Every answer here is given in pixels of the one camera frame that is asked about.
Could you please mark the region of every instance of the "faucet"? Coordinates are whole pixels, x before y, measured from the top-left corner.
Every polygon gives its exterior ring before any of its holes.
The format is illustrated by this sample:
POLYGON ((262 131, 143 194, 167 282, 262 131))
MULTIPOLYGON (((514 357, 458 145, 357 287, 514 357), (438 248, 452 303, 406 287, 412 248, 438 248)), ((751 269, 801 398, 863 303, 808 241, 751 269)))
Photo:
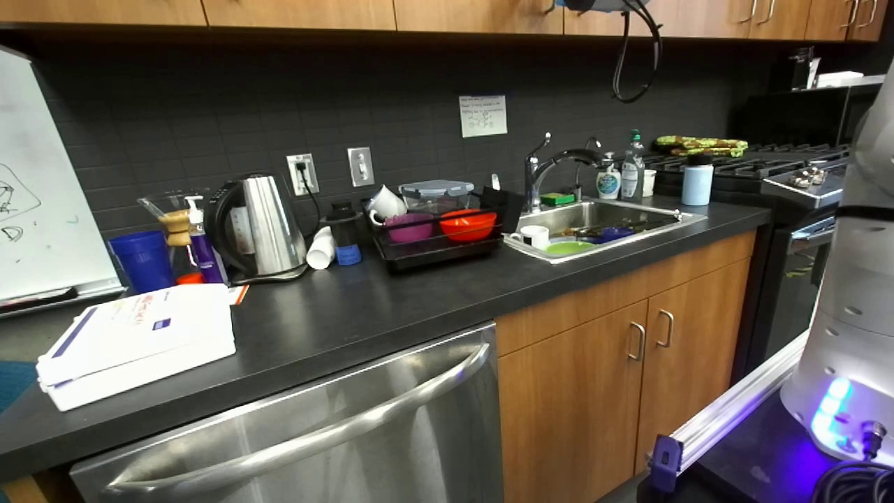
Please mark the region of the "faucet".
POLYGON ((602 168, 604 161, 602 141, 593 141, 593 148, 567 148, 553 153, 547 161, 539 161, 539 152, 546 145, 550 145, 550 131, 546 131, 546 141, 528 153, 528 161, 526 161, 526 209, 528 213, 542 209, 539 185, 557 164, 579 161, 579 164, 602 168))

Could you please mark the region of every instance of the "stainless steel kettle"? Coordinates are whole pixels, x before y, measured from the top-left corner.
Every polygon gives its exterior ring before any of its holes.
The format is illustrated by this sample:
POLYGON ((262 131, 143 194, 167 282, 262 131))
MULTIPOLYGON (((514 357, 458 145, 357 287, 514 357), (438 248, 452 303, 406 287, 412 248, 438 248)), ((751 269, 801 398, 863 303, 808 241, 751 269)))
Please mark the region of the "stainless steel kettle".
POLYGON ((294 229, 275 177, 223 185, 205 215, 208 234, 236 280, 294 280, 305 265, 305 238, 294 229))

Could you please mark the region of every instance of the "dish soap bottle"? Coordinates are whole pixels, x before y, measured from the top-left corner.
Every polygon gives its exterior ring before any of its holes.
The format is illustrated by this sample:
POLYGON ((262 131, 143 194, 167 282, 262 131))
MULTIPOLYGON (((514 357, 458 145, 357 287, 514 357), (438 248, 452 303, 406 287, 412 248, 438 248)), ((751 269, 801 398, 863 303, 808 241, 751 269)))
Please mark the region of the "dish soap bottle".
POLYGON ((638 187, 641 187, 641 161, 634 157, 634 152, 623 153, 623 164, 621 164, 621 199, 638 199, 638 187))
POLYGON ((631 145, 623 153, 621 164, 621 199, 641 199, 642 196, 642 171, 646 171, 646 157, 642 157, 642 134, 641 129, 631 129, 631 145))
POLYGON ((597 161, 595 196, 597 199, 618 199, 618 191, 621 191, 621 174, 616 168, 616 153, 606 152, 604 159, 597 161))
POLYGON ((198 269, 202 282, 226 282, 223 259, 205 234, 202 196, 184 196, 189 205, 189 263, 198 269))

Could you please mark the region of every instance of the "stove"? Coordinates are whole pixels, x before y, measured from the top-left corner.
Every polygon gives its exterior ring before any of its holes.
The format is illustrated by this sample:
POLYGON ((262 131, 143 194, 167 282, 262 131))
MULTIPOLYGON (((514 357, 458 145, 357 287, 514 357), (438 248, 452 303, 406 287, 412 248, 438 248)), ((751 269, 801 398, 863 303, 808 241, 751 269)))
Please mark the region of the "stove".
MULTIPOLYGON (((683 194, 687 159, 646 161, 657 168, 660 196, 683 194)), ((734 379, 808 331, 850 161, 838 145, 751 145, 747 157, 712 161, 712 201, 771 209, 751 259, 734 379)))
MULTIPOLYGON (((683 157, 648 157, 657 168, 657 194, 678 196, 683 157)), ((715 159, 712 201, 775 205, 792 201, 811 213, 842 201, 847 148, 833 145, 754 145, 747 157, 715 159)))

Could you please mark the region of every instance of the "red bowl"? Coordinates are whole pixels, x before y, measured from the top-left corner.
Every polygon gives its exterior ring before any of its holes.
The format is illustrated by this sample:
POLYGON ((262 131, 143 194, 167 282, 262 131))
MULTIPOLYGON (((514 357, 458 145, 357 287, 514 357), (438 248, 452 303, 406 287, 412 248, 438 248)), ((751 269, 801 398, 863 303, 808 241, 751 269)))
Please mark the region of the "red bowl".
POLYGON ((495 233, 498 213, 481 213, 481 209, 455 209, 444 213, 438 226, 451 241, 484 241, 495 233))

